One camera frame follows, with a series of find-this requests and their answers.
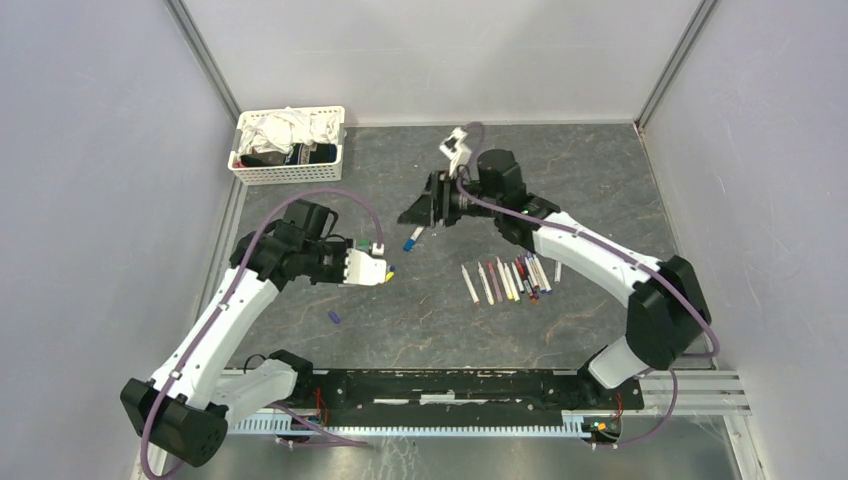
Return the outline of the black capped white marker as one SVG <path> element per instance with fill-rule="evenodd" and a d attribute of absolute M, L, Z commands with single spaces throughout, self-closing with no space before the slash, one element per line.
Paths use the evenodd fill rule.
<path fill-rule="evenodd" d="M 475 305 L 480 305 L 480 299 L 479 299 L 479 296 L 478 296 L 478 294 L 477 294 L 477 292 L 476 292 L 476 289 L 475 289 L 475 287 L 474 287 L 474 284 L 473 284 L 473 282 L 472 282 L 472 280 L 471 280 L 471 276 L 470 276 L 470 273 L 469 273 L 468 269 L 467 269 L 464 265 L 460 265 L 460 268 L 461 268 L 461 273 L 462 273 L 462 276 L 463 276 L 463 280 L 464 280 L 464 282 L 465 282 L 466 288 L 467 288 L 467 290 L 468 290 L 468 293 L 469 293 L 469 295 L 470 295 L 470 298 L 471 298 L 472 302 L 473 302 Z"/>

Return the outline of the yellow capped white marker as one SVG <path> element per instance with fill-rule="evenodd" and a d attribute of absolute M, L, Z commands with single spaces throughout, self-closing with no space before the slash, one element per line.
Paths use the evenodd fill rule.
<path fill-rule="evenodd" d="M 510 262 L 505 263 L 504 270 L 505 270 L 505 274 L 508 277 L 508 280 L 509 280 L 509 283 L 510 283 L 510 288 L 512 290 L 512 295 L 513 295 L 514 301 L 517 304 L 520 304 L 521 303 L 521 293 L 520 293 L 520 290 L 518 289 L 518 283 L 515 280 L 515 276 L 513 275 L 513 270 L 511 268 Z"/>

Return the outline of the red clear pen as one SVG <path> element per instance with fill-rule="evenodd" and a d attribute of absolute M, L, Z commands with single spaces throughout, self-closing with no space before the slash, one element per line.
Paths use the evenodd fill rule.
<path fill-rule="evenodd" d="M 517 277 L 517 282 L 521 291 L 528 297 L 528 299 L 535 304 L 537 302 L 533 287 L 529 282 L 529 279 L 524 271 L 522 263 L 519 259 L 515 259 L 512 262 L 512 267 L 514 270 L 514 274 Z"/>

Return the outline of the blue capped white marker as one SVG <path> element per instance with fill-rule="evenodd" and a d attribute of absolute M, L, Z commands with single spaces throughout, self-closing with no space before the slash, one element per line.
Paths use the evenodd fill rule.
<path fill-rule="evenodd" d="M 425 228 L 423 226 L 418 226 L 415 228 L 415 230 L 412 232 L 412 234 L 409 236 L 406 243 L 404 244 L 403 250 L 405 252 L 410 252 L 414 248 L 424 230 Z"/>

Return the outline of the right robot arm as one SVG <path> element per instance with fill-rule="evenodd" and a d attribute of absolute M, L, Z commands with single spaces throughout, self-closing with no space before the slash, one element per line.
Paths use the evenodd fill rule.
<path fill-rule="evenodd" d="M 667 370 L 701 335 L 718 346 L 692 264 L 680 256 L 659 260 L 625 248 L 584 227 L 556 204 L 528 191 L 512 152 L 493 149 L 468 169 L 434 171 L 401 224 L 452 226 L 464 217 L 494 221 L 501 236 L 529 253 L 552 259 L 599 285 L 627 310 L 625 332 L 580 369 L 580 400 L 602 408 L 625 380 Z"/>

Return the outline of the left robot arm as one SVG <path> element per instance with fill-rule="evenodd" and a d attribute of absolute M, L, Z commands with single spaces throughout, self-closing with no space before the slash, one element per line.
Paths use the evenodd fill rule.
<path fill-rule="evenodd" d="M 141 439 L 143 473 L 156 446 L 192 467 L 206 464 L 228 428 L 278 400 L 306 405 L 314 381 L 305 367 L 269 357 L 225 387 L 219 379 L 259 315 L 299 277 L 311 284 L 377 286 L 389 272 L 384 232 L 366 209 L 376 238 L 362 246 L 333 229 L 337 212 L 295 197 L 276 207 L 236 245 L 221 284 L 189 333 L 148 379 L 131 378 L 120 402 Z"/>

